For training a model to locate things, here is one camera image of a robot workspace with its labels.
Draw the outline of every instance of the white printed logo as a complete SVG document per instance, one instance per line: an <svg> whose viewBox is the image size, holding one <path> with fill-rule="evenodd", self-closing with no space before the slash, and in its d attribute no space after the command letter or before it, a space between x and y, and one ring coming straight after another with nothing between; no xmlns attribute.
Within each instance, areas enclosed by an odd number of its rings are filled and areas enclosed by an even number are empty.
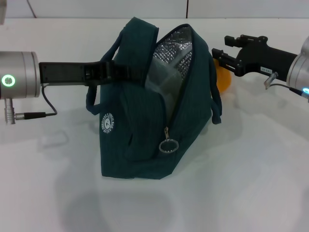
<svg viewBox="0 0 309 232"><path fill-rule="evenodd" d="M107 113L104 115L101 122L102 130L104 133L109 133L114 128L114 117L111 113Z"/></svg>

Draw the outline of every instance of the teal bag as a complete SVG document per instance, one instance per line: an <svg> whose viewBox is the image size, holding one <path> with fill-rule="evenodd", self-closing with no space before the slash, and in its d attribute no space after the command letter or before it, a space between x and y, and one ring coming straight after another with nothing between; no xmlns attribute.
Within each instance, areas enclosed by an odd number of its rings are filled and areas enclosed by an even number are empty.
<svg viewBox="0 0 309 232"><path fill-rule="evenodd" d="M100 114L103 176L161 179L171 174L208 120L221 122L216 70L205 41L188 24L156 43L158 28L133 18L102 61L139 73L134 82L89 87Z"/></svg>

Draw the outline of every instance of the green indicator light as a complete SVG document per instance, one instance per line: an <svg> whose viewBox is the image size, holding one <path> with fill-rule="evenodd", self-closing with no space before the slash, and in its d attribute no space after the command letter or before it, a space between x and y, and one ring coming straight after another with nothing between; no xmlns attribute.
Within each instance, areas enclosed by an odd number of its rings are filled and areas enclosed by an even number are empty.
<svg viewBox="0 0 309 232"><path fill-rule="evenodd" d="M303 91L307 94L309 94L309 88L303 88Z"/></svg>
<svg viewBox="0 0 309 232"><path fill-rule="evenodd" d="M12 75L4 75L2 77L2 84L6 87L12 87L15 84L15 78Z"/></svg>

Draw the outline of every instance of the metal ring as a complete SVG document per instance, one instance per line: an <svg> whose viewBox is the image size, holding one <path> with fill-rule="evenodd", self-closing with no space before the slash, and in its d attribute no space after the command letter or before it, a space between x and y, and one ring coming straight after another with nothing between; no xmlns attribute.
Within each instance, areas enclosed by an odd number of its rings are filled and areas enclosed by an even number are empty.
<svg viewBox="0 0 309 232"><path fill-rule="evenodd" d="M163 150L163 149L161 148L162 144L168 143L168 142L173 142L173 143L175 143L175 144L176 144L176 148L174 148L174 149L171 150L171 151L165 151L165 150ZM159 150L160 150L161 152L163 152L163 153L166 153L166 154L173 153L173 152L177 151L178 148L179 148L179 144L178 144L178 142L177 142L176 140L174 140L174 139L166 139L166 140L162 141L162 142L160 143L160 145L159 145Z"/></svg>

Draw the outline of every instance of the zipper pull ring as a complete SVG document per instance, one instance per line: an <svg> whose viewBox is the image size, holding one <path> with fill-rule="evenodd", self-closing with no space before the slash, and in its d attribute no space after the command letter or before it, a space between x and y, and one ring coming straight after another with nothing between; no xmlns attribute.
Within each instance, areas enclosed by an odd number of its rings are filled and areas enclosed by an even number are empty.
<svg viewBox="0 0 309 232"><path fill-rule="evenodd" d="M164 128L164 134L165 134L166 140L169 139L169 128L168 127Z"/></svg>
<svg viewBox="0 0 309 232"><path fill-rule="evenodd" d="M163 152L163 153L166 153L166 154L170 154L170 153L173 153L173 152L177 151L178 148L179 148L179 144L178 144L178 142L176 140L169 138L169 128L168 127L164 128L164 134L165 134L165 138L166 139L163 140L160 143L159 150L161 152Z"/></svg>

